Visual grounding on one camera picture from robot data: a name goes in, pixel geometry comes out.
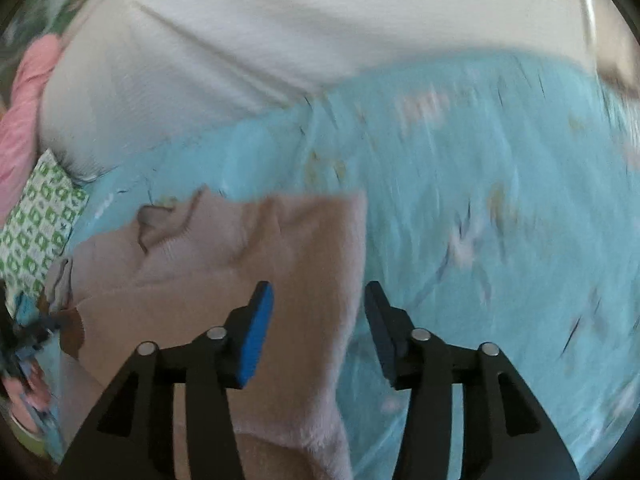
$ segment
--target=brown cloth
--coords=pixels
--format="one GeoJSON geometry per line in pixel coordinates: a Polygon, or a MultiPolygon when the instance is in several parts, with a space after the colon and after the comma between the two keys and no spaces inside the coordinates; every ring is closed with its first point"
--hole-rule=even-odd
{"type": "MultiPolygon", "coordinates": [[[[144,206],[130,225],[80,244],[72,260],[52,267],[46,293],[77,309],[79,363],[103,388],[141,341],[188,343],[268,280],[274,311],[256,375],[244,390],[228,392],[246,476],[348,480],[335,389],[360,304],[365,235],[363,196],[232,203],[204,189],[175,208],[144,206]]],[[[73,366],[65,359],[63,370],[73,366]]],[[[65,406],[77,419],[95,395],[86,384],[74,386],[82,370],[69,373],[63,425],[65,406]]],[[[180,406],[176,472],[184,478],[180,406]]]]}

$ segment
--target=pink cloth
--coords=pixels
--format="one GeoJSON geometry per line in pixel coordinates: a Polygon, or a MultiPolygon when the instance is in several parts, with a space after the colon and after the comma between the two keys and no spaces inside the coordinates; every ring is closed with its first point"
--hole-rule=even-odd
{"type": "Polygon", "coordinates": [[[61,53],[58,37],[47,34],[27,49],[15,75],[12,106],[0,120],[0,227],[36,163],[40,97],[61,53]]]}

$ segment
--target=checkered cloth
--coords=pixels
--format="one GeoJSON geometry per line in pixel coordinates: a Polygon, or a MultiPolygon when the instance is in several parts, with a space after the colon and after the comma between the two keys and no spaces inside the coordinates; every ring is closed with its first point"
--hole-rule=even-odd
{"type": "Polygon", "coordinates": [[[75,187],[50,150],[36,164],[0,234],[0,277],[37,298],[53,260],[62,254],[84,211],[87,193],[75,187]]]}

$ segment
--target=silver screw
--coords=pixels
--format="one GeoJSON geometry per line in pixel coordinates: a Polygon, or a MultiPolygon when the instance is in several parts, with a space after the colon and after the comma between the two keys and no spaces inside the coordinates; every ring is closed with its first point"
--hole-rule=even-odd
{"type": "Polygon", "coordinates": [[[491,357],[496,357],[500,353],[500,349],[496,343],[483,343],[480,348],[485,354],[491,357]]]}
{"type": "Polygon", "coordinates": [[[140,345],[138,345],[138,353],[140,355],[151,355],[156,351],[157,348],[158,346],[156,345],[156,343],[146,341],[145,343],[140,343],[140,345]]]}
{"type": "Polygon", "coordinates": [[[226,329],[223,326],[215,326],[207,330],[207,337],[214,341],[224,339],[226,337],[226,329]]]}
{"type": "Polygon", "coordinates": [[[411,330],[411,337],[416,341],[428,341],[431,339],[431,332],[423,328],[414,328],[411,330]]]}

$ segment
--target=green patterned fabric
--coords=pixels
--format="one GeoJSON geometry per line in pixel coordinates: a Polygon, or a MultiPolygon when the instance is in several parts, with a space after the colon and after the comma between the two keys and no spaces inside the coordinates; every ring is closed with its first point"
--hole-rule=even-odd
{"type": "Polygon", "coordinates": [[[32,298],[40,295],[87,200],[47,150],[0,234],[0,277],[10,288],[32,298]]]}

